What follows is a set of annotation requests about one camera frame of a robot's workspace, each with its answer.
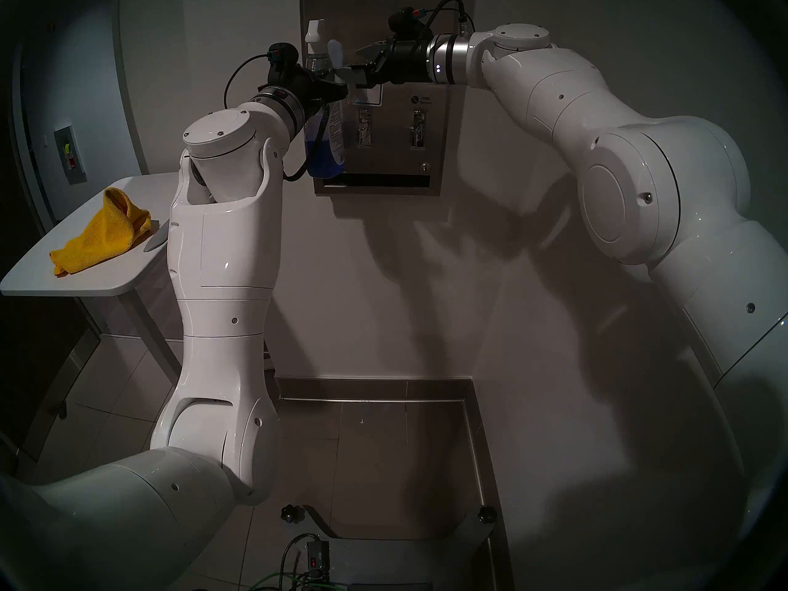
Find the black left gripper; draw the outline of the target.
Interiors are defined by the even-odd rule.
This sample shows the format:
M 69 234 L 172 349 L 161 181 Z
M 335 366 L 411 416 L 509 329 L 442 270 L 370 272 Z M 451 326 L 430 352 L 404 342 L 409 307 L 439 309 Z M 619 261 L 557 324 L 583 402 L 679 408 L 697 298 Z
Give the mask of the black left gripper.
M 318 76 L 301 65 L 284 67 L 270 65 L 265 91 L 280 88 L 293 95 L 304 113 L 317 113 L 323 104 L 344 100 L 348 96 L 348 84 L 338 78 L 336 73 Z

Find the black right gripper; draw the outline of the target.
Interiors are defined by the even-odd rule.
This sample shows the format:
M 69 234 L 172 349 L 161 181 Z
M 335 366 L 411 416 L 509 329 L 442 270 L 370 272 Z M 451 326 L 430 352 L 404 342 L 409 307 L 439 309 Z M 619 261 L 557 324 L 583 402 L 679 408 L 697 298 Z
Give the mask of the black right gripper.
M 417 41 L 389 36 L 357 50 L 363 61 L 383 61 L 381 72 L 371 64 L 342 66 L 342 80 L 357 89 L 372 89 L 384 83 L 432 83 L 428 49 L 432 36 Z

